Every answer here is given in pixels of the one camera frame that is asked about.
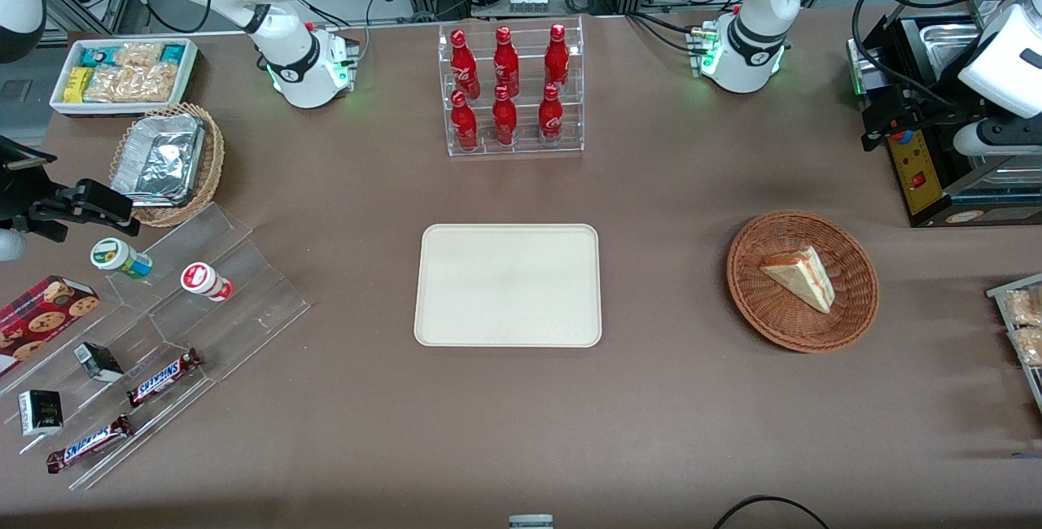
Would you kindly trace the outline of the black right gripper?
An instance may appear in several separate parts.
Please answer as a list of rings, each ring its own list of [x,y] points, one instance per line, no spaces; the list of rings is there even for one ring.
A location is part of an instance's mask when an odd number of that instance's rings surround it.
[[[1,228],[66,240],[68,227],[59,220],[109,226],[137,237],[141,222],[134,202],[100,181],[81,179],[73,188],[50,180],[44,169],[56,157],[10,138],[1,137]]]

